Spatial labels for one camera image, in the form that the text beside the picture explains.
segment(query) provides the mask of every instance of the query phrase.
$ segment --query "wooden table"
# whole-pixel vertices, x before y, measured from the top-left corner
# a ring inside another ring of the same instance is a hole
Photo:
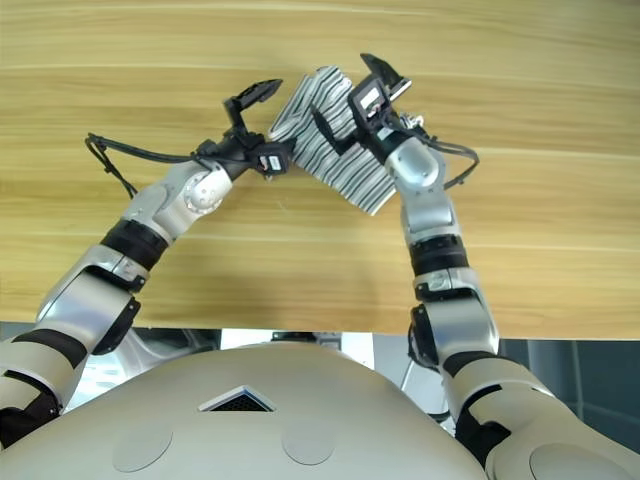
[[[609,0],[0,0],[0,320],[124,210],[87,131],[186,153],[257,80],[266,131],[305,72],[370,51],[399,107],[483,164],[452,191],[503,336],[640,337],[640,8]],[[114,155],[137,185],[162,166]],[[452,168],[463,167],[462,161]],[[412,273],[394,198],[376,217],[302,171],[245,175],[172,247],[140,325],[403,333]]]

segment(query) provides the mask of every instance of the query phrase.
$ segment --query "silver arm segment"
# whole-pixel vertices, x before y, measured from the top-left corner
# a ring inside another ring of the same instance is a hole
[[[413,357],[442,373],[456,438],[491,479],[640,478],[640,456],[584,425],[525,367],[497,356],[498,331],[468,266],[442,155],[411,137],[385,166],[403,199],[402,223],[420,305]]]
[[[113,350],[128,331],[140,308],[133,294],[164,249],[231,187],[216,162],[211,170],[196,162],[173,166],[51,289],[34,329],[0,344],[0,449],[59,415],[87,355]]]

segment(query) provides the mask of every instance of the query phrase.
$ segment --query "vent grille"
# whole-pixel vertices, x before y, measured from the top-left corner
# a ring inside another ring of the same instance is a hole
[[[275,407],[264,396],[247,386],[234,388],[198,408],[201,412],[273,412]]]
[[[264,405],[253,399],[250,395],[242,394],[222,405],[209,410],[210,412],[269,412]]]

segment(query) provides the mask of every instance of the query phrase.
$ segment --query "black cable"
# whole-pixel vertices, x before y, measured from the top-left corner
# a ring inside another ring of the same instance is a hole
[[[87,146],[87,148],[89,149],[89,151],[98,159],[98,161],[104,166],[104,171],[106,173],[110,173],[112,174],[114,177],[116,177],[118,180],[120,180],[120,183],[122,183],[122,186],[124,187],[124,189],[127,191],[127,194],[129,195],[129,198],[133,198],[136,193],[138,193],[138,190],[136,189],[136,187],[134,187],[131,183],[129,183],[120,173],[120,171],[116,168],[116,166],[111,162],[111,160],[109,160],[109,157],[107,156],[107,154],[105,153],[106,147],[103,147],[99,144],[95,144],[91,141],[90,137],[87,137],[84,141],[85,145]]]
[[[187,155],[170,155],[166,153],[152,152],[150,150],[144,150],[139,147],[134,147],[133,145],[128,145],[126,143],[118,142],[116,140],[111,140],[109,138],[101,137],[93,133],[87,134],[87,138],[85,139],[84,143],[89,149],[89,151],[104,166],[104,171],[106,173],[110,173],[111,175],[116,177],[120,181],[120,183],[122,183],[122,186],[127,191],[129,198],[133,198],[138,193],[138,190],[122,176],[122,174],[113,164],[113,162],[111,162],[111,160],[106,154],[106,151],[108,148],[112,148],[113,150],[117,150],[127,155],[132,155],[134,157],[150,160],[152,162],[166,163],[171,165],[193,161],[193,162],[196,162],[198,165],[200,165],[202,168],[209,171],[211,171],[212,167],[210,164],[207,163],[207,160],[223,160],[226,162],[233,162],[233,163],[245,163],[245,162],[250,163],[248,160],[225,158],[215,154],[201,155],[200,153],[192,152],[190,155],[187,156]]]
[[[133,145],[127,145],[126,143],[117,142],[116,140],[104,138],[93,133],[88,134],[87,140],[89,140],[94,145],[97,145],[102,151],[106,150],[107,148],[113,148],[114,150],[118,150],[119,152],[126,153],[134,157],[144,158],[145,160],[151,160],[152,162],[170,164],[184,163],[193,160],[194,156],[168,155],[166,153],[152,152],[150,150],[144,150],[142,148],[134,147]]]
[[[469,147],[465,147],[464,145],[457,145],[455,143],[448,143],[448,142],[441,142],[440,140],[438,140],[438,137],[436,137],[435,135],[430,137],[429,134],[422,130],[422,132],[417,131],[415,129],[410,129],[410,128],[406,128],[406,127],[398,127],[396,125],[392,125],[389,122],[389,116],[390,116],[391,112],[385,112],[383,115],[381,115],[380,120],[382,122],[382,125],[390,130],[396,130],[396,131],[400,131],[403,132],[411,137],[417,138],[418,140],[420,140],[422,143],[424,143],[425,145],[427,145],[430,148],[433,148],[434,150],[437,150],[441,153],[448,153],[450,155],[457,155],[457,156],[461,156],[461,157],[465,157],[468,158],[469,160],[471,160],[472,164],[469,168],[467,168],[465,171],[463,171],[462,173],[460,173],[459,175],[456,175],[455,177],[453,177],[451,180],[447,181],[444,183],[444,189],[448,190],[449,188],[455,186],[455,185],[461,185],[464,183],[464,181],[467,179],[467,177],[469,175],[471,175],[473,173],[473,171],[476,169],[476,167],[478,166],[478,164],[480,163],[480,157],[478,157],[478,154],[476,153],[475,150],[469,148]]]

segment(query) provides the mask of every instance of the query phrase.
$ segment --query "striped towel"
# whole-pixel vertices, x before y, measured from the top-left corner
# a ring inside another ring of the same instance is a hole
[[[269,130],[274,141],[296,138],[293,161],[369,215],[375,215],[395,193],[393,180],[369,152],[356,143],[338,155],[316,127],[314,105],[331,125],[336,138],[356,128],[347,96],[352,84],[338,67],[322,67],[302,79]]]

